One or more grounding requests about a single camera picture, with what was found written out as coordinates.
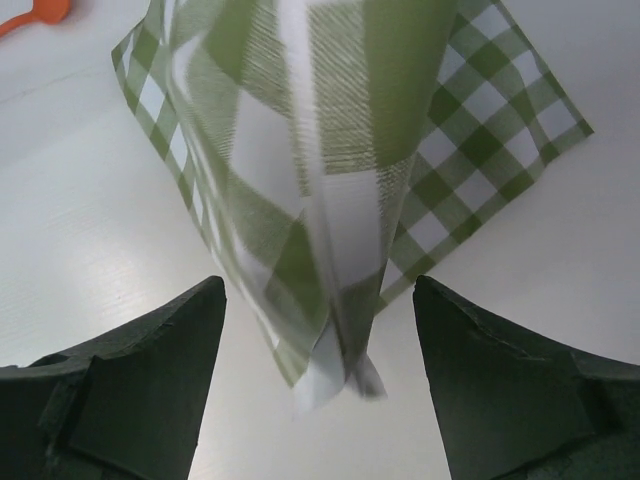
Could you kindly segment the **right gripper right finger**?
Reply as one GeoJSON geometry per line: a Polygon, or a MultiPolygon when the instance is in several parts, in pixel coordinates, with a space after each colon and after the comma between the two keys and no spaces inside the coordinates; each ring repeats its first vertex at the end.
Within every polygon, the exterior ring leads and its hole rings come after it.
{"type": "Polygon", "coordinates": [[[455,479],[635,479],[639,369],[487,311],[433,278],[413,292],[455,479]]]}

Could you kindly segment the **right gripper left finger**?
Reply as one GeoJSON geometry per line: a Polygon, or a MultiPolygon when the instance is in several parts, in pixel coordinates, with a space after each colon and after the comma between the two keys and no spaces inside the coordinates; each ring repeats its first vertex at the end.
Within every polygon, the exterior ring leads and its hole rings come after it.
{"type": "Polygon", "coordinates": [[[1,370],[5,479],[185,479],[225,319],[222,279],[1,370]]]}

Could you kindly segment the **green white checkered cloth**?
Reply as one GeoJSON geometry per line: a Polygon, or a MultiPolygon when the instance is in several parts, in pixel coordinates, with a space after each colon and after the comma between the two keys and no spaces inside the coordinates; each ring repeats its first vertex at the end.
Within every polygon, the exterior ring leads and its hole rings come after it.
{"type": "Polygon", "coordinates": [[[383,396],[375,316],[592,133],[500,1],[153,1],[111,58],[301,412],[383,396]]]}

